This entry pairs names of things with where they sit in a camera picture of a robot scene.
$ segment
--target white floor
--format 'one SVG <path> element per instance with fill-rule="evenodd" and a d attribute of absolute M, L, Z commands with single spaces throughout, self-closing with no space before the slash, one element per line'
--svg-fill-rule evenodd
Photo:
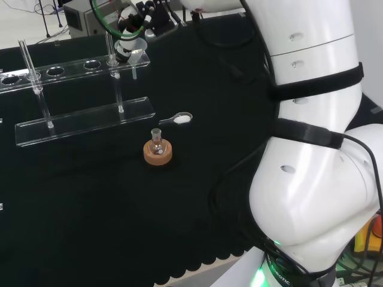
<path fill-rule="evenodd" d="M 25 9 L 23 5 L 15 5 L 15 1 L 7 1 L 12 7 Z M 46 7 L 45 11 L 52 11 L 51 7 Z M 56 15 L 47 15 L 48 32 L 54 35 L 63 30 L 59 27 L 59 22 Z M 60 15 L 61 23 L 66 25 L 64 15 Z M 28 45 L 36 44 L 38 41 L 45 39 L 47 32 L 45 31 L 44 21 L 41 15 L 37 13 L 29 13 L 18 11 L 9 8 L 2 0 L 0 0 L 0 49 L 18 47 L 17 40 L 25 39 Z M 55 39 L 70 39 L 69 32 L 52 38 Z"/>

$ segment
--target cable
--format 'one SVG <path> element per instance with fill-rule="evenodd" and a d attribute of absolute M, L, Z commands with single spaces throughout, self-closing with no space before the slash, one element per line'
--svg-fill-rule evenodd
<path fill-rule="evenodd" d="M 363 268 L 363 264 L 364 264 L 364 261 L 366 260 L 367 258 L 367 253 L 368 253 L 368 250 L 369 250 L 369 244 L 370 244 L 370 236 L 371 236 L 371 232 L 372 232 L 372 228 L 373 228 L 373 225 L 374 223 L 376 222 L 376 218 L 373 218 L 371 221 L 370 221 L 370 224 L 369 224 L 369 227 L 367 229 L 367 236 L 366 236 L 366 244 L 364 246 L 364 250 L 363 250 L 363 256 L 362 256 L 362 259 L 357 262 L 354 258 L 352 258 L 352 261 L 356 264 L 356 266 L 351 269 L 350 267 L 344 265 L 343 263 L 341 263 L 339 260 L 338 260 L 338 264 L 340 266 L 342 266 L 344 269 L 346 269 L 346 274 L 347 275 L 351 275 L 351 274 L 359 274 L 359 275 L 367 275 L 366 273 L 364 272 L 358 272 L 357 271 L 361 268 Z"/>
<path fill-rule="evenodd" d="M 119 39 L 120 41 L 133 41 L 133 40 L 136 40 L 137 38 L 139 38 L 142 35 L 142 33 L 146 30 L 147 26 L 150 24 L 150 22 L 147 23 L 147 24 L 145 24 L 145 22 L 144 22 L 144 24 L 136 32 L 134 32 L 132 34 L 123 34 L 120 31 L 115 30 L 112 26 L 110 26 L 105 21 L 104 17 L 102 16 L 101 12 L 98 9 L 98 5 L 96 3 L 96 0 L 89 0 L 89 4 L 90 4 L 90 7 L 92 8 L 92 11 L 93 11 L 97 21 L 100 23 L 100 25 L 109 34 L 111 34 L 113 37 Z"/>
<path fill-rule="evenodd" d="M 41 11 L 41 9 L 37 9 L 37 10 L 36 10 L 36 6 L 37 6 L 37 5 L 39 5 L 39 3 L 37 3 L 37 4 L 34 6 L 35 13 L 36 13 L 36 14 L 39 14 L 39 15 L 42 15 L 42 13 L 39 13 L 39 12 L 38 12 L 38 11 Z M 44 15 L 46 15 L 46 16 L 47 16 L 47 15 L 54 15 L 55 9 L 54 9 L 53 5 L 47 4 L 47 5 L 45 5 L 45 6 L 43 7 L 43 9 L 44 9 L 46 6 L 51 6 L 52 9 L 53 9 L 53 11 L 52 11 L 52 12 L 49 11 L 48 14 L 44 14 Z"/>
<path fill-rule="evenodd" d="M 252 31 L 251 36 L 248 39 L 245 39 L 245 40 L 243 40 L 240 43 L 236 43 L 236 44 L 222 44 L 222 43 L 211 42 L 211 41 L 207 40 L 205 38 L 205 36 L 203 35 L 203 33 L 202 33 L 202 28 L 201 28 L 201 25 L 200 25 L 200 16 L 202 16 L 200 13 L 197 13 L 197 12 L 194 12 L 194 11 L 191 12 L 191 19 L 193 21 L 194 28 L 196 29 L 197 35 L 200 38 L 200 40 L 203 43 L 205 43 L 206 45 L 209 45 L 209 46 L 212 46 L 212 47 L 215 47 L 215 48 L 230 50 L 230 49 L 237 49 L 237 48 L 244 47 L 244 46 L 252 43 L 253 40 L 254 40 L 254 31 Z"/>
<path fill-rule="evenodd" d="M 376 163 L 376 159 L 375 159 L 373 152 L 365 143 L 363 143 L 362 141 L 360 141 L 356 138 L 353 138 L 352 136 L 344 135 L 344 138 L 359 144 L 370 155 L 370 158 L 372 161 L 372 166 L 373 166 L 373 171 L 375 174 L 376 189 L 378 190 L 379 206 L 380 206 L 380 210 L 383 210 L 383 195 L 382 195 L 381 182 L 380 182 L 380 178 L 379 178 L 378 165 Z M 374 278 L 376 268 L 378 267 L 378 263 L 379 263 L 379 260 L 380 260 L 380 257 L 382 256 L 382 254 L 383 254 L 383 244 L 381 242 L 381 247 L 379 248 L 378 256 L 376 257 L 375 263 L 373 265 L 372 272 L 370 274 L 369 283 L 367 284 L 367 287 L 371 287 L 372 280 Z"/>
<path fill-rule="evenodd" d="M 374 278 L 378 277 L 378 279 L 380 278 L 377 273 L 375 274 L 376 276 L 374 276 Z M 347 277 L 343 277 L 344 281 L 345 281 L 345 284 L 352 284 L 352 283 L 357 283 L 363 279 L 367 279 L 369 278 L 370 275 L 364 275 L 364 276 L 347 276 Z"/>
<path fill-rule="evenodd" d="M 352 263 L 354 263 L 355 265 L 358 265 L 358 264 L 360 263 L 360 262 L 356 261 L 356 260 L 354 259 L 354 257 L 352 257 L 350 254 L 348 254 L 348 253 L 346 253 L 346 252 L 344 252 L 343 254 L 346 255 L 346 256 L 348 257 L 348 259 L 349 259 Z M 361 265 L 360 268 L 363 269 L 364 271 L 367 271 L 368 273 L 371 273 L 371 272 L 372 272 L 372 270 L 371 270 L 371 269 L 368 269 L 366 266 Z"/>
<path fill-rule="evenodd" d="M 243 166 L 245 163 L 249 162 L 256 154 L 258 154 L 264 147 L 266 146 L 266 143 L 261 144 L 258 146 L 254 151 L 246 155 L 244 158 L 240 159 L 237 163 L 232 165 L 230 168 L 228 168 L 224 173 L 222 173 L 218 180 L 216 181 L 215 185 L 210 189 L 210 193 L 208 196 L 208 207 L 210 214 L 214 219 L 218 219 L 220 222 L 222 222 L 221 214 L 217 208 L 217 193 L 218 193 L 218 187 L 223 182 L 223 180 L 229 176 L 231 173 L 237 171 L 241 166 Z"/>
<path fill-rule="evenodd" d="M 266 62 L 267 62 L 267 68 L 268 68 L 268 72 L 269 72 L 269 75 L 270 75 L 270 80 L 272 82 L 272 84 L 275 84 L 275 71 L 274 71 L 274 66 L 273 66 L 273 63 L 272 63 L 272 60 L 271 60 L 271 56 L 270 56 L 270 52 L 269 52 L 269 49 L 268 49 L 268 46 L 266 45 L 266 42 L 265 42 L 265 39 L 264 37 L 262 36 L 262 33 L 261 33 L 261 30 L 259 29 L 259 26 L 257 24 L 257 21 L 256 19 L 254 18 L 253 14 L 251 13 L 251 10 L 246 2 L 246 0 L 240 0 L 242 6 L 244 7 L 245 11 L 246 11 L 246 16 L 250 18 L 250 22 L 253 26 L 253 29 L 255 30 L 262 46 L 263 46 L 263 51 L 265 53 L 265 58 L 266 58 Z"/>
<path fill-rule="evenodd" d="M 24 10 L 24 9 L 18 9 L 18 8 L 14 8 L 14 7 L 11 7 L 5 0 L 2 0 L 8 7 L 10 7 L 11 9 L 14 9 L 14 10 L 19 10 L 19 11 L 24 11 L 24 12 L 29 12 L 29 13 L 34 13 L 34 11 L 29 11 L 29 10 Z"/>
<path fill-rule="evenodd" d="M 69 31 L 69 28 L 66 28 L 66 27 L 68 27 L 68 24 L 65 25 L 64 28 L 63 28 L 60 32 L 57 32 L 56 34 L 52 35 L 52 36 L 49 37 L 49 38 L 45 38 L 45 39 L 43 39 L 43 40 L 41 40 L 41 41 L 38 41 L 36 44 L 45 43 L 45 42 L 48 41 L 49 39 L 52 39 L 52 38 L 54 38 L 54 37 L 56 37 L 56 36 L 58 36 L 58 35 L 61 35 L 61 34 L 63 34 L 63 33 L 67 33 L 67 31 Z"/>

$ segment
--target black cable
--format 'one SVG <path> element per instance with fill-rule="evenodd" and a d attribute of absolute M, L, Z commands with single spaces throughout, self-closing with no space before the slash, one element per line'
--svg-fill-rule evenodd
<path fill-rule="evenodd" d="M 191 19 L 193 21 L 194 28 L 196 29 L 196 32 L 197 32 L 199 39 L 206 45 L 209 45 L 209 46 L 212 46 L 215 48 L 219 48 L 219 49 L 231 50 L 231 49 L 237 49 L 237 48 L 244 47 L 244 46 L 246 46 L 246 45 L 248 45 L 254 41 L 254 31 L 252 31 L 252 34 L 248 39 L 245 39 L 239 43 L 222 44 L 222 43 L 211 42 L 210 40 L 207 40 L 202 33 L 202 28 L 200 25 L 200 13 L 192 11 L 190 14 L 191 14 Z"/>
<path fill-rule="evenodd" d="M 10 7 L 11 9 L 14 9 L 14 10 L 19 10 L 19 11 L 24 11 L 24 12 L 29 12 L 29 13 L 34 13 L 34 11 L 29 11 L 29 10 L 24 10 L 24 9 L 18 9 L 18 8 L 14 8 L 14 7 L 11 7 L 5 0 L 2 0 L 8 7 Z"/>
<path fill-rule="evenodd" d="M 242 6 L 244 7 L 245 11 L 246 11 L 246 16 L 250 18 L 250 22 L 253 26 L 253 29 L 255 30 L 256 32 L 256 35 L 258 36 L 262 46 L 263 46 L 263 51 L 265 53 L 265 58 L 266 58 L 266 61 L 267 61 L 267 68 L 268 68 L 268 72 L 270 74 L 270 80 L 272 81 L 272 84 L 275 84 L 275 71 L 274 71 L 274 66 L 273 66 L 273 63 L 272 63 L 272 60 L 271 60 L 271 56 L 270 56 L 270 52 L 269 52 L 269 49 L 268 49 L 268 46 L 266 45 L 266 42 L 265 42 L 265 39 L 264 37 L 262 36 L 262 33 L 261 33 L 261 30 L 259 29 L 259 26 L 257 24 L 257 21 L 256 19 L 254 18 L 249 6 L 247 5 L 247 2 L 246 0 L 240 0 Z"/>
<path fill-rule="evenodd" d="M 253 157 L 258 154 L 263 148 L 265 148 L 266 143 L 261 144 L 258 146 L 254 151 L 246 155 L 244 158 L 239 160 L 237 163 L 232 165 L 230 168 L 228 168 L 224 173 L 222 173 L 218 180 L 216 181 L 215 185 L 210 189 L 210 193 L 208 196 L 208 207 L 210 214 L 214 219 L 218 219 L 220 222 L 222 222 L 221 214 L 217 208 L 217 193 L 218 193 L 218 187 L 223 182 L 223 180 L 230 175 L 231 173 L 239 170 L 240 167 L 242 167 L 245 163 L 249 162 Z"/>
<path fill-rule="evenodd" d="M 40 44 L 40 43 L 45 43 L 46 41 L 48 41 L 49 39 L 52 39 L 58 35 L 61 35 L 63 33 L 67 33 L 67 31 L 69 31 L 69 28 L 68 27 L 68 24 L 64 26 L 64 28 L 60 31 L 60 32 L 57 32 L 56 34 L 52 35 L 51 37 L 48 37 L 48 38 L 45 38 L 43 40 L 40 40 L 38 41 L 36 44 Z"/>
<path fill-rule="evenodd" d="M 373 166 L 373 171 L 375 174 L 376 189 L 378 190 L 379 206 L 380 206 L 380 210 L 383 210 L 383 195 L 382 195 L 381 182 L 380 182 L 380 178 L 379 178 L 379 170 L 378 170 L 378 165 L 376 163 L 376 159 L 375 159 L 373 152 L 365 143 L 363 143 L 362 141 L 360 141 L 356 138 L 353 138 L 352 136 L 344 135 L 344 138 L 359 144 L 370 155 L 370 158 L 372 161 L 372 166 Z M 381 243 L 381 247 L 379 248 L 378 256 L 376 257 L 375 263 L 373 265 L 372 272 L 370 274 L 369 283 L 367 284 L 367 287 L 371 287 L 372 280 L 374 278 L 376 268 L 378 267 L 378 263 L 379 263 L 379 260 L 380 260 L 380 257 L 382 256 L 382 254 L 383 254 L 383 244 Z"/>
<path fill-rule="evenodd" d="M 147 25 L 143 24 L 143 27 L 144 27 L 144 28 L 140 31 L 139 34 L 135 35 L 134 37 L 130 37 L 130 38 L 122 38 L 122 37 L 120 37 L 120 36 L 115 36 L 115 35 L 109 30 L 109 28 L 107 28 L 107 27 L 104 25 L 104 23 L 99 19 L 98 15 L 97 15 L 97 13 L 96 13 L 95 7 L 93 6 L 93 1 L 92 1 L 92 0 L 89 0 L 89 4 L 90 4 L 90 7 L 92 8 L 93 14 L 95 15 L 95 17 L 96 17 L 98 23 L 100 23 L 101 27 L 102 27 L 105 31 L 107 31 L 110 35 L 112 35 L 114 38 L 116 38 L 116 39 L 118 39 L 118 40 L 120 40 L 120 41 L 126 41 L 126 42 L 129 42 L 129 41 L 136 40 L 137 38 L 141 37 L 141 35 L 145 32 L 147 26 L 150 24 L 150 23 L 147 24 Z"/>
<path fill-rule="evenodd" d="M 36 6 L 38 6 L 38 5 L 39 5 L 39 3 L 37 3 L 37 4 L 34 6 L 35 13 L 36 13 L 36 14 L 39 14 L 39 15 L 42 15 L 42 13 L 39 13 L 39 12 L 38 12 L 38 11 L 41 11 L 41 9 L 37 9 L 37 10 L 36 10 Z M 54 12 L 56 11 L 56 10 L 54 9 L 54 7 L 53 7 L 51 4 L 47 4 L 47 5 L 45 5 L 45 6 L 43 7 L 43 9 L 44 9 L 46 6 L 51 6 L 52 9 L 53 9 L 53 11 L 52 11 L 52 12 L 49 11 L 49 14 L 45 14 L 45 15 L 46 15 L 46 16 L 47 16 L 47 15 L 53 15 Z"/>
<path fill-rule="evenodd" d="M 169 5 L 169 2 L 168 0 L 165 0 L 165 4 L 170 12 L 170 15 L 172 16 L 172 18 L 177 22 L 177 24 L 180 24 L 181 23 L 181 19 L 178 17 L 177 14 L 174 13 L 173 9 L 170 7 Z"/>
<path fill-rule="evenodd" d="M 370 277 L 370 275 L 368 274 L 368 275 L 363 275 L 363 276 L 347 276 L 347 277 L 343 277 L 343 280 L 345 281 L 345 284 L 353 284 L 353 283 L 356 283 L 356 282 L 359 282 L 359 281 L 361 281 L 361 280 L 363 280 L 363 279 L 367 279 L 367 278 L 369 278 Z"/>
<path fill-rule="evenodd" d="M 371 232 L 372 232 L 372 228 L 373 228 L 373 225 L 374 223 L 376 222 L 376 219 L 377 218 L 374 218 L 370 221 L 370 224 L 369 224 L 369 227 L 367 229 L 367 236 L 366 236 L 366 244 L 364 246 L 364 249 L 363 249 L 363 256 L 362 256 L 362 259 L 357 262 L 356 260 L 352 259 L 352 261 L 356 264 L 356 266 L 354 268 L 350 268 L 346 265 L 344 265 L 343 263 L 341 263 L 339 260 L 338 260 L 338 264 L 340 266 L 342 266 L 345 270 L 346 270 L 346 274 L 347 275 L 351 275 L 351 274 L 359 274 L 359 275 L 367 275 L 366 273 L 364 272 L 358 272 L 356 273 L 359 269 L 363 268 L 363 264 L 364 264 L 364 261 L 366 260 L 367 258 L 367 253 L 368 253 L 368 250 L 369 250 L 369 244 L 370 244 L 370 236 L 371 236 Z"/>
<path fill-rule="evenodd" d="M 354 259 L 354 257 L 352 257 L 350 254 L 348 254 L 348 253 L 346 253 L 346 252 L 344 252 L 344 254 L 348 257 L 348 259 L 352 262 L 352 263 L 354 263 L 355 265 L 358 265 L 360 262 L 358 262 L 357 260 L 355 260 Z M 371 269 L 368 269 L 366 266 L 364 266 L 364 265 L 362 265 L 362 266 L 360 266 L 360 269 L 363 269 L 364 271 L 367 271 L 368 273 L 371 273 L 372 272 L 372 270 Z"/>

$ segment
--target green cable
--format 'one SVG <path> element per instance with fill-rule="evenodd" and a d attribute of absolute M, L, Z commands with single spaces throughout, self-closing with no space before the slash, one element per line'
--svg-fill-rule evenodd
<path fill-rule="evenodd" d="M 127 38 L 131 38 L 131 37 L 134 37 L 134 36 L 137 36 L 138 34 L 141 33 L 141 31 L 144 29 L 143 26 L 141 26 L 141 28 L 139 28 L 136 32 L 134 32 L 133 34 L 123 34 L 121 33 L 120 31 L 118 30 L 115 30 L 112 26 L 110 26 L 104 19 L 103 15 L 101 14 L 99 8 L 98 8 L 98 5 L 97 5 L 97 2 L 96 0 L 92 0 L 93 1 L 93 6 L 95 8 L 95 12 L 96 12 L 96 15 L 98 17 L 98 19 L 105 25 L 106 28 L 108 28 L 110 34 L 112 34 L 113 36 L 115 37 L 127 37 Z"/>

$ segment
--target red component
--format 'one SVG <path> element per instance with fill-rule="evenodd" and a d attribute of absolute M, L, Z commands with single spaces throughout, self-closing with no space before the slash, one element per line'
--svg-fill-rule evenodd
<path fill-rule="evenodd" d="M 372 233 L 376 237 L 382 238 L 382 216 L 379 215 L 372 227 Z"/>

